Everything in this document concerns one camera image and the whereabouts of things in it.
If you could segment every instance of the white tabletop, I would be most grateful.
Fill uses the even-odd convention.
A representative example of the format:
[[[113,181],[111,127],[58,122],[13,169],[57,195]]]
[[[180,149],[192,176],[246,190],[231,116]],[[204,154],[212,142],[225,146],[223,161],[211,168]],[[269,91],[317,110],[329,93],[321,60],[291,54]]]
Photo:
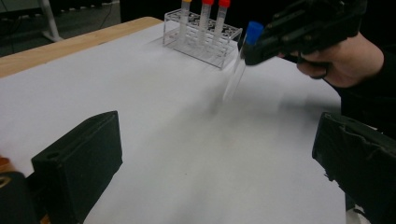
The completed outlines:
[[[223,70],[162,46],[163,25],[0,79],[0,155],[30,159],[84,119],[119,111],[123,164],[84,223],[345,224],[312,159],[339,97],[274,58],[221,102]]]

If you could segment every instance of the test tube with blue cap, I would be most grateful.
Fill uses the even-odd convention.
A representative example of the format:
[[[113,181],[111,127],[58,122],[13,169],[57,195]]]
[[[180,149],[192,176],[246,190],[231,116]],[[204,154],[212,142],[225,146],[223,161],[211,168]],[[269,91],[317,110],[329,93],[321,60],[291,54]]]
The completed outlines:
[[[246,64],[245,56],[243,55],[243,47],[246,44],[250,46],[255,45],[263,30],[264,26],[257,21],[250,21],[248,23],[242,48],[239,50],[238,57],[236,58],[235,65],[233,67],[232,76],[230,77],[223,94],[223,102],[229,102],[233,99],[233,94],[235,93],[236,87],[238,86],[242,75],[244,75]]]
[[[205,43],[206,32],[210,19],[210,10],[212,8],[213,2],[214,0],[202,0],[198,30],[198,45],[203,45]]]
[[[217,45],[221,37],[224,26],[227,8],[230,6],[230,0],[219,0],[219,11],[216,18],[215,34],[213,36],[212,45]]]
[[[183,44],[187,34],[187,23],[189,22],[191,0],[182,0],[180,9],[180,27],[178,31],[177,42]]]

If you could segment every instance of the metal leg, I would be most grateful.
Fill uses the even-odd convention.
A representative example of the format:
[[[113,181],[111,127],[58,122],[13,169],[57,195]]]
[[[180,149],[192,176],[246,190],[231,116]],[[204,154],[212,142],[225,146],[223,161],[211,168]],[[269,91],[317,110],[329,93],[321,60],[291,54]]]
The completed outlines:
[[[53,18],[52,9],[50,8],[49,0],[38,0],[38,4],[40,4],[41,9],[44,12],[44,16],[47,18],[47,22],[49,24],[49,29],[42,32],[43,36],[52,42],[64,40],[59,36],[58,28],[56,27],[55,19]]]

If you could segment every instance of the floor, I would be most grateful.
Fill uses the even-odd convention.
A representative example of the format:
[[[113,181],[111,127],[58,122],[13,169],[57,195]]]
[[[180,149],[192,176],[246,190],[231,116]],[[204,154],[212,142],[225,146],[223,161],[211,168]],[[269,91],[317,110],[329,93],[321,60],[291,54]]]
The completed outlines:
[[[120,3],[103,3],[101,7],[83,7],[55,16],[60,37],[63,39],[87,34],[120,23]],[[15,21],[0,21],[0,57],[37,48],[52,43],[42,35],[47,22],[42,15],[17,18]],[[346,224],[369,224],[369,222],[349,210]]]

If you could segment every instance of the test tube rack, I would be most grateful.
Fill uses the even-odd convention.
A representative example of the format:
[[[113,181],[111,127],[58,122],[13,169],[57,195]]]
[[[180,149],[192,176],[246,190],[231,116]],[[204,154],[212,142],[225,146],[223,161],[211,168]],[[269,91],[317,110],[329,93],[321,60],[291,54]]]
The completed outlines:
[[[200,15],[189,12],[185,36],[180,37],[181,9],[165,13],[163,45],[187,54],[203,62],[223,69],[232,60],[232,52],[237,49],[242,28],[224,24],[219,41],[213,43],[216,21],[209,19],[204,44],[198,44]]]

